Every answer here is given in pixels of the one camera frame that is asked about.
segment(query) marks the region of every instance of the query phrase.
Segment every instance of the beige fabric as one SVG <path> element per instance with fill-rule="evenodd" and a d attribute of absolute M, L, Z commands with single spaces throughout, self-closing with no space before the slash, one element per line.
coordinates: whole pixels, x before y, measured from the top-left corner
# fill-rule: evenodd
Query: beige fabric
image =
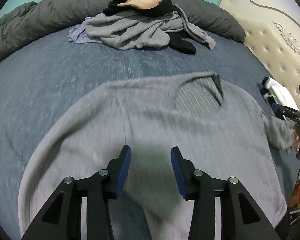
<path fill-rule="evenodd" d="M 133 6 L 138 9 L 151 9 L 156 7 L 162 0 L 127 0 L 118 6 Z"/>

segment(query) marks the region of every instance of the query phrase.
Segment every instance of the white cloth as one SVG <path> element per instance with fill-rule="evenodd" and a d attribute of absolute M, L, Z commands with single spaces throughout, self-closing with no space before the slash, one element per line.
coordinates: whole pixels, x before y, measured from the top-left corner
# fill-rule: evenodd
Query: white cloth
<path fill-rule="evenodd" d="M 282 106 L 287 106 L 299 111 L 297 104 L 295 103 L 289 90 L 285 88 L 283 85 L 281 85 L 274 79 L 269 78 L 266 81 L 264 87 L 269 90 L 269 92 L 272 94 L 274 98 L 274 101 L 277 104 Z"/>

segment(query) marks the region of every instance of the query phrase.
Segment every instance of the sweater sleeve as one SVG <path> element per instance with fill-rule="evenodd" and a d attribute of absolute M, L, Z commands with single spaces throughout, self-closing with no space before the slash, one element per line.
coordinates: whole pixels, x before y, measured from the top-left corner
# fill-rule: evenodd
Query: sweater sleeve
<path fill-rule="evenodd" d="M 284 121 L 275 116 L 269 116 L 263 110 L 261 116 L 269 144 L 279 150 L 290 148 L 293 143 L 291 121 Z"/>

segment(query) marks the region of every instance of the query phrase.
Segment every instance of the gray shirt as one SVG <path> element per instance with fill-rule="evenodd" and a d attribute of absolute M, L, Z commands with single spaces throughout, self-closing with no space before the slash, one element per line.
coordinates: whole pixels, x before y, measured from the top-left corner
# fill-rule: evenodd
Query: gray shirt
<path fill-rule="evenodd" d="M 104 83 L 72 106 L 32 155 L 18 198 L 21 234 L 64 177 L 91 176 L 123 145 L 132 148 L 125 190 L 143 207 L 153 240 L 189 233 L 193 202 L 178 192 L 173 146 L 214 178 L 237 177 L 276 226 L 286 203 L 268 143 L 291 146 L 289 124 L 214 73 Z M 217 208 L 216 239 L 220 216 Z"/>

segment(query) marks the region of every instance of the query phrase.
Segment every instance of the black sock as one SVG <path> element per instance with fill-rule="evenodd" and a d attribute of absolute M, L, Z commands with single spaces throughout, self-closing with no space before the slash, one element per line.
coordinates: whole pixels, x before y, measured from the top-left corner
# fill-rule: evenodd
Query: black sock
<path fill-rule="evenodd" d="M 189 41 L 184 41 L 179 33 L 167 33 L 170 36 L 168 46 L 176 51 L 186 54 L 195 54 L 197 52 L 195 46 Z"/>
<path fill-rule="evenodd" d="M 138 14 L 144 16 L 159 17 L 176 10 L 171 0 L 161 0 L 161 2 L 157 6 L 151 9 L 138 9 L 130 5 L 127 6 L 118 5 L 119 3 L 124 3 L 126 1 L 127 0 L 112 0 L 111 2 L 109 2 L 108 7 L 103 9 L 103 13 L 106 16 L 111 16 L 122 11 L 133 10 L 136 11 Z"/>
<path fill-rule="evenodd" d="M 186 33 L 185 30 L 179 31 L 178 33 L 180 34 L 181 38 L 183 38 L 183 39 L 185 39 L 185 38 L 191 38 L 191 37 L 188 35 L 188 33 Z"/>

